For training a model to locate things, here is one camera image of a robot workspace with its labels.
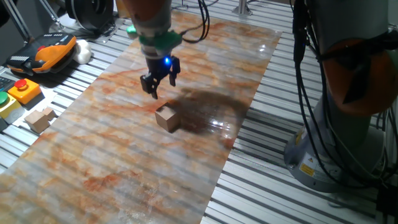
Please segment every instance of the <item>green button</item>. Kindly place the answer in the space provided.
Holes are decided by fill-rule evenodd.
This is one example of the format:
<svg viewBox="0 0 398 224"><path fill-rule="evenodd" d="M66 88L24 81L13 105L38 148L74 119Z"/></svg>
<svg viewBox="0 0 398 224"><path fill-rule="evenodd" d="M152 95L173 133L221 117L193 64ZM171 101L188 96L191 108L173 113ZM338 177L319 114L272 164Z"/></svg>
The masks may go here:
<svg viewBox="0 0 398 224"><path fill-rule="evenodd" d="M6 92L0 92L0 105L7 102L8 94Z"/></svg>
<svg viewBox="0 0 398 224"><path fill-rule="evenodd" d="M136 28L134 27L134 25L129 26L129 27L126 29L126 31L127 31L128 34L137 32L137 30L136 30Z"/></svg>
<svg viewBox="0 0 398 224"><path fill-rule="evenodd" d="M137 33L137 30L134 27L134 25L133 26L129 26L126 29L126 31L127 31L128 36L130 37L130 39L134 40L135 38L138 37L138 33Z"/></svg>

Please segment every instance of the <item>emergency stop button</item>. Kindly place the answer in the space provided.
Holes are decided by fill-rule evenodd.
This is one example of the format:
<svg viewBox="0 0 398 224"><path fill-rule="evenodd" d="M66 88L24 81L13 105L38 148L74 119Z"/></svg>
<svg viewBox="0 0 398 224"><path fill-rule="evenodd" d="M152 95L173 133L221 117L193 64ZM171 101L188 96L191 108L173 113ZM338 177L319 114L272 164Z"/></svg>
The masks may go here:
<svg viewBox="0 0 398 224"><path fill-rule="evenodd" d="M26 80L21 79L15 82L14 86L17 88L24 88L26 86Z"/></svg>
<svg viewBox="0 0 398 224"><path fill-rule="evenodd" d="M40 47L37 49L37 51L39 52L39 51L43 50L44 48L45 48L44 45L43 45L43 46L40 46Z"/></svg>

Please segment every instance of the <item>wooden block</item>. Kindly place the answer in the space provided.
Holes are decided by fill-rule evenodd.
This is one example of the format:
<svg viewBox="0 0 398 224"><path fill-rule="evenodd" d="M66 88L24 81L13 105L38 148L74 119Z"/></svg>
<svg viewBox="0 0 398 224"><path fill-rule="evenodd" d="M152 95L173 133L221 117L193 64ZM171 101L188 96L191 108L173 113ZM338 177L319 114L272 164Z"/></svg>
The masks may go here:
<svg viewBox="0 0 398 224"><path fill-rule="evenodd" d="M57 117L57 115L55 114L54 110L51 108L46 108L43 110L42 112L44 115L46 115L47 119L49 121L51 121L52 119L54 119L55 117Z"/></svg>
<svg viewBox="0 0 398 224"><path fill-rule="evenodd" d="M28 115L25 121L33 131L39 134L50 126L47 116L37 110Z"/></svg>
<svg viewBox="0 0 398 224"><path fill-rule="evenodd" d="M157 109L155 117L157 124L168 132L176 130L181 123L181 117L170 107L169 103Z"/></svg>

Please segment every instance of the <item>yellow warning sticker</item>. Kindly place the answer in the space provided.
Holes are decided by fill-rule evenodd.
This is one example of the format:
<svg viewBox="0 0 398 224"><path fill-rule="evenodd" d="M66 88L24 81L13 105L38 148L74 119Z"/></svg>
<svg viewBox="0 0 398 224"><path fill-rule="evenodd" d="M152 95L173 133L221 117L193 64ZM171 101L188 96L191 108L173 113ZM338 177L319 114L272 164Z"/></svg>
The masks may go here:
<svg viewBox="0 0 398 224"><path fill-rule="evenodd" d="M296 145L298 145L299 143L300 143L300 141L301 141L301 135L302 135L303 133L298 133L298 135L297 135L297 137L296 137Z"/></svg>
<svg viewBox="0 0 398 224"><path fill-rule="evenodd" d="M304 173L310 175L311 177L313 176L314 169L311 169L311 167L301 164L300 170L303 171Z"/></svg>
<svg viewBox="0 0 398 224"><path fill-rule="evenodd" d="M305 153L303 161L300 165L300 170L312 177L317 164L318 161L313 156Z"/></svg>

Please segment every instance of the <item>warning label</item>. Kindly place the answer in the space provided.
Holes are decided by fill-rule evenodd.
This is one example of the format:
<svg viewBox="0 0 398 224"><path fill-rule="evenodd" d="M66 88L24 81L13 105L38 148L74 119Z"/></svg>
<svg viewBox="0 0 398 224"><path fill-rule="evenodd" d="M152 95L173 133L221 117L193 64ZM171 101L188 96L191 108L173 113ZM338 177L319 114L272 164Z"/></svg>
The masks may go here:
<svg viewBox="0 0 398 224"><path fill-rule="evenodd" d="M315 158L310 154L305 153L304 159L300 165L300 170L312 177L317 164L318 163L315 162Z"/></svg>
<svg viewBox="0 0 398 224"><path fill-rule="evenodd" d="M329 174L336 178L339 179L340 174L341 174L341 169L338 166L323 163L325 169L329 172ZM313 177L314 179L326 182L326 183L334 183L333 180L331 180L323 171L321 168L320 164L318 163L318 160L311 156L308 153L305 153L303 161L300 165L300 170L307 175Z"/></svg>

